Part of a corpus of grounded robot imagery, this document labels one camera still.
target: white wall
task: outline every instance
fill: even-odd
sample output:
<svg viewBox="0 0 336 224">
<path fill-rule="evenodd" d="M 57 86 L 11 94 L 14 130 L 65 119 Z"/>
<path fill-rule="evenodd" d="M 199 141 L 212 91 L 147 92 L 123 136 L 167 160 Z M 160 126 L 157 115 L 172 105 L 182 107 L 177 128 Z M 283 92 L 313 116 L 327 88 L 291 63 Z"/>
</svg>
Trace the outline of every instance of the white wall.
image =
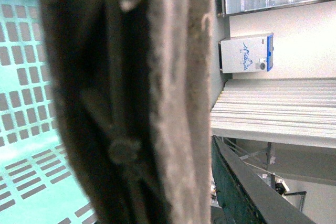
<svg viewBox="0 0 336 224">
<path fill-rule="evenodd" d="M 336 187 L 286 179 L 291 192 L 307 191 L 303 213 L 317 224 L 336 224 Z M 299 206 L 299 196 L 288 196 L 288 201 Z"/>
<path fill-rule="evenodd" d="M 231 37 L 269 32 L 274 33 L 273 69 L 237 73 L 234 79 L 336 77 L 336 1 L 230 18 Z"/>
<path fill-rule="evenodd" d="M 211 83 L 211 107 L 218 99 L 220 92 L 223 90 L 225 75 L 220 71 L 219 67 L 219 51 L 218 42 L 225 37 L 230 36 L 229 19 L 217 17 L 214 13 L 214 31 L 212 36 L 212 57 L 210 63 L 210 83 Z"/>
</svg>

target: metal frame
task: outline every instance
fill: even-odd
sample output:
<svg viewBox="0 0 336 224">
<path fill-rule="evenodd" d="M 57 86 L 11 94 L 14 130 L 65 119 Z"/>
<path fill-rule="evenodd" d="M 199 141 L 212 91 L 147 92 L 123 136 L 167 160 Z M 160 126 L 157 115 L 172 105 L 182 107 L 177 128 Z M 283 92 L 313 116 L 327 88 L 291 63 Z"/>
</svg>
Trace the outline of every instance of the metal frame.
<svg viewBox="0 0 336 224">
<path fill-rule="evenodd" d="M 317 4 L 317 3 L 329 2 L 329 1 L 334 1 L 334 0 L 307 0 L 307 1 L 301 1 L 301 2 L 296 2 L 296 3 L 282 4 L 282 5 L 278 5 L 278 6 L 247 10 L 247 11 L 242 11 L 242 12 L 239 12 L 239 13 L 226 14 L 226 0 L 222 0 L 222 10 L 223 10 L 223 12 L 218 13 L 218 16 L 231 17 L 231 16 L 237 16 L 237 15 L 241 15 L 241 14 L 257 13 L 257 12 L 263 12 L 263 11 L 266 11 L 266 10 L 277 10 L 277 9 L 303 6 L 303 5 L 310 5 L 310 4 Z"/>
<path fill-rule="evenodd" d="M 296 195 L 300 195 L 301 199 L 300 199 L 300 206 L 299 209 L 301 212 L 303 212 L 303 207 L 304 207 L 304 203 L 305 203 L 305 199 L 306 199 L 306 191 L 297 191 L 295 193 L 289 193 L 289 194 L 284 194 L 285 196 L 296 196 Z"/>
<path fill-rule="evenodd" d="M 214 137 L 212 166 L 218 202 L 229 210 L 236 224 L 314 224 Z"/>
</svg>

